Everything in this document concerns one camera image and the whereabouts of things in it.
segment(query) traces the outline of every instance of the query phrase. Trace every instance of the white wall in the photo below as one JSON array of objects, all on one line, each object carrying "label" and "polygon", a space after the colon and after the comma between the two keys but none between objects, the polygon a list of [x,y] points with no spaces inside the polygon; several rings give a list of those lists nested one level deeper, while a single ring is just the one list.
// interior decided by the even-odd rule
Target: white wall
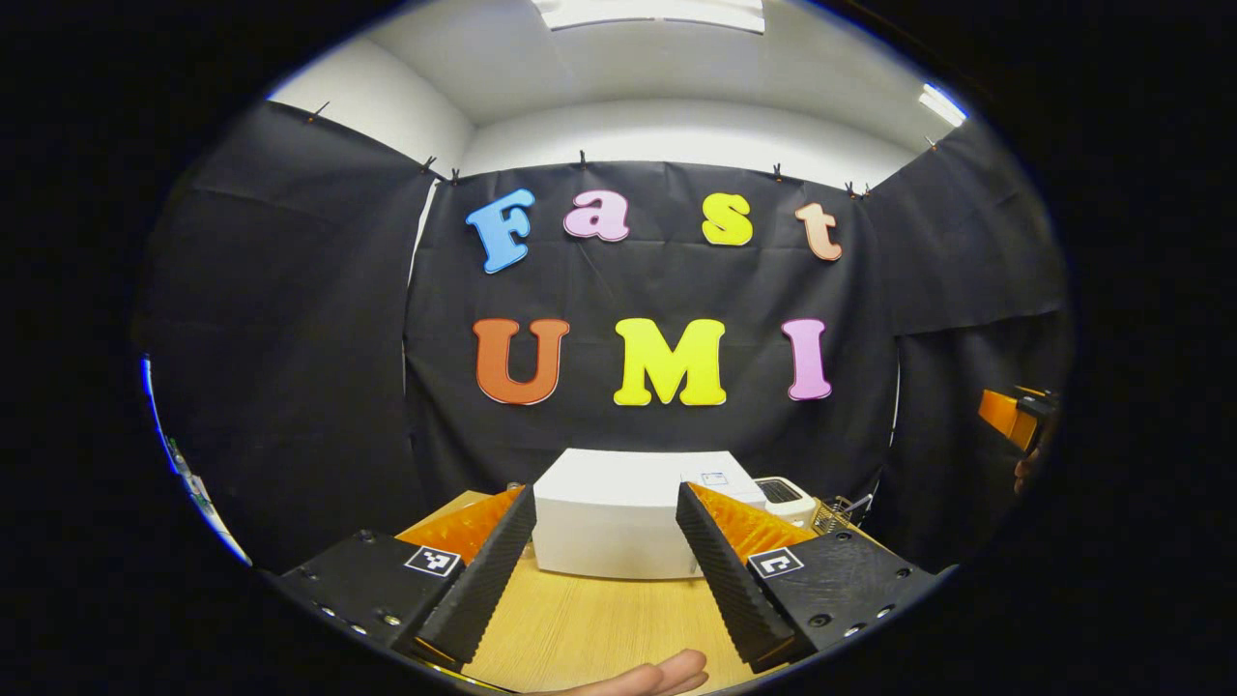
[{"label": "white wall", "polygon": [[369,38],[355,38],[292,75],[270,96],[346,125],[450,174],[476,126],[407,63]]},{"label": "white wall", "polygon": [[912,152],[830,121],[724,101],[648,99],[567,106],[476,131],[460,173],[590,161],[648,159],[772,171],[844,188],[877,183]]}]

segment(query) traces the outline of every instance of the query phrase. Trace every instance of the black fabric backdrop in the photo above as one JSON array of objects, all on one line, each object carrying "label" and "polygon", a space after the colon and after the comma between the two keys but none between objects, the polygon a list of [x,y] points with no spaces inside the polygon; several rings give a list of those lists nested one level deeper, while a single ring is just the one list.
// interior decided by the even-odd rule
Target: black fabric backdrop
[{"label": "black fabric backdrop", "polygon": [[[494,274],[464,221],[517,188],[537,200],[526,213],[528,255]],[[563,229],[571,199],[611,189],[630,202],[628,236],[606,242]],[[701,202],[742,194],[755,234],[715,246],[700,230]],[[794,210],[818,202],[837,220],[845,251],[824,261],[808,247]],[[600,162],[486,173],[440,184],[417,248],[406,325],[408,397],[418,425],[418,470],[433,502],[469,487],[533,482],[567,448],[620,451],[727,450],[753,476],[788,475],[813,491],[868,491],[887,456],[896,357],[881,297],[880,251],[863,204],[810,182],[777,182],[727,167]],[[511,377],[532,377],[538,318],[570,324],[557,392],[532,407],[500,404],[476,384],[477,319],[521,324]],[[722,321],[726,403],[618,407],[620,319],[653,319],[674,346],[693,319]],[[789,339],[782,323],[818,318],[833,394],[793,402]]]},{"label": "black fabric backdrop", "polygon": [[424,508],[400,329],[434,177],[309,115],[262,103],[184,178],[134,323],[165,433],[276,571]]},{"label": "black fabric backdrop", "polygon": [[[532,231],[517,239],[528,255],[486,274],[484,245],[464,219],[517,188],[537,198],[526,209]],[[627,239],[563,230],[571,198],[589,189],[628,199]],[[711,245],[700,231],[700,203],[719,190],[751,203],[755,234],[743,246]],[[793,211],[809,202],[837,220],[837,261],[807,245]],[[974,554],[1013,504],[1017,451],[978,418],[980,396],[1063,387],[1065,305],[1065,265],[1047,211],[974,119],[861,198],[700,164],[468,177],[439,187],[409,287],[407,393],[419,476],[440,504],[464,488],[536,481],[567,448],[729,450],[753,476],[787,476],[821,498],[876,490],[871,528],[935,570]],[[549,399],[520,407],[481,393],[471,326],[490,316],[521,325],[510,356],[516,381],[529,380],[536,361],[528,324],[570,323]],[[721,320],[727,402],[615,405],[625,346],[614,326],[628,316],[652,318],[672,346],[691,319]],[[828,326],[821,345],[834,392],[819,402],[785,393],[793,363],[781,323],[805,316]]]}]

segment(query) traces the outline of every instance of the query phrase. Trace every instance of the letter m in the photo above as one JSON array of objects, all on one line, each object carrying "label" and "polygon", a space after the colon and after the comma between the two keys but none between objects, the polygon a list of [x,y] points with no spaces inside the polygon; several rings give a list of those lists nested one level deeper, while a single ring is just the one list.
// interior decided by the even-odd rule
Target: letter m
[{"label": "letter m", "polygon": [[653,396],[644,389],[648,375],[662,404],[669,404],[683,377],[687,387],[679,401],[688,407],[716,407],[726,403],[721,389],[719,344],[726,326],[716,319],[695,319],[683,329],[679,344],[670,351],[661,329],[652,319],[622,319],[615,331],[623,336],[622,389],[615,392],[620,407],[646,407]]}]

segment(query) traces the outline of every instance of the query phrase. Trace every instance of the finger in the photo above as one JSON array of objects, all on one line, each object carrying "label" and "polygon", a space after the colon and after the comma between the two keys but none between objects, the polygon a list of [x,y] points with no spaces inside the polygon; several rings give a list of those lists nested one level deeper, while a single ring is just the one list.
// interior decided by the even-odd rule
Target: finger
[{"label": "finger", "polygon": [[704,686],[704,682],[706,681],[709,681],[709,673],[703,671],[694,676],[688,677],[687,681],[684,681],[678,686],[667,689],[666,691],[658,691],[654,696],[675,696],[678,694],[687,694],[693,689],[700,689],[701,686]]},{"label": "finger", "polygon": [[662,670],[649,664],[630,669],[618,676],[560,691],[560,696],[651,696],[662,681]]},{"label": "finger", "polygon": [[704,670],[706,663],[704,653],[699,650],[682,650],[657,665],[662,670],[662,681],[653,689],[653,694],[661,694],[673,689],[684,681],[696,676]]}]

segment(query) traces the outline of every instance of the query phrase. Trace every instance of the foam letter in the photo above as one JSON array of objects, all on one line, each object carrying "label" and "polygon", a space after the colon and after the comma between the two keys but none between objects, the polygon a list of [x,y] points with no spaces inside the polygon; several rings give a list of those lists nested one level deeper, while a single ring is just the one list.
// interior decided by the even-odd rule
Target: foam letter
[{"label": "foam letter", "polygon": [[464,221],[476,227],[485,245],[485,272],[496,273],[528,255],[528,246],[517,244],[512,234],[528,236],[528,215],[522,209],[511,210],[510,216],[502,211],[515,205],[527,208],[537,202],[527,188],[513,190],[489,205],[477,208],[464,218]]},{"label": "foam letter", "polygon": [[782,324],[782,333],[790,336],[794,350],[794,384],[790,386],[790,399],[807,402],[824,399],[833,393],[831,384],[825,382],[825,367],[820,357],[820,334],[825,323],[819,319],[790,319]]},{"label": "foam letter", "polygon": [[[583,208],[580,205],[597,206]],[[600,236],[618,241],[627,236],[627,199],[614,190],[585,190],[573,200],[576,208],[563,218],[563,229],[574,236]]]},{"label": "foam letter", "polygon": [[653,396],[644,389],[644,373],[653,382],[662,404],[669,404],[688,377],[688,386],[679,401],[688,407],[716,407],[726,403],[721,389],[717,363],[719,342],[726,326],[716,319],[695,319],[683,329],[683,337],[674,351],[667,345],[653,319],[622,319],[615,330],[623,336],[626,355],[622,367],[622,389],[615,392],[620,407],[644,407]]},{"label": "foam letter", "polygon": [[808,230],[808,246],[811,252],[826,261],[836,261],[842,255],[841,244],[829,240],[829,227],[837,226],[837,220],[820,206],[820,203],[808,203],[794,211]]},{"label": "foam letter", "polygon": [[531,382],[512,382],[507,373],[511,336],[520,324],[511,319],[481,319],[473,324],[476,334],[476,384],[485,396],[501,404],[531,407],[549,399],[558,387],[559,342],[570,325],[562,319],[537,319],[528,330],[537,336],[537,375]]},{"label": "foam letter", "polygon": [[752,237],[752,220],[745,215],[752,211],[747,199],[732,193],[713,193],[704,199],[704,216],[700,229],[710,244],[740,246]]}]

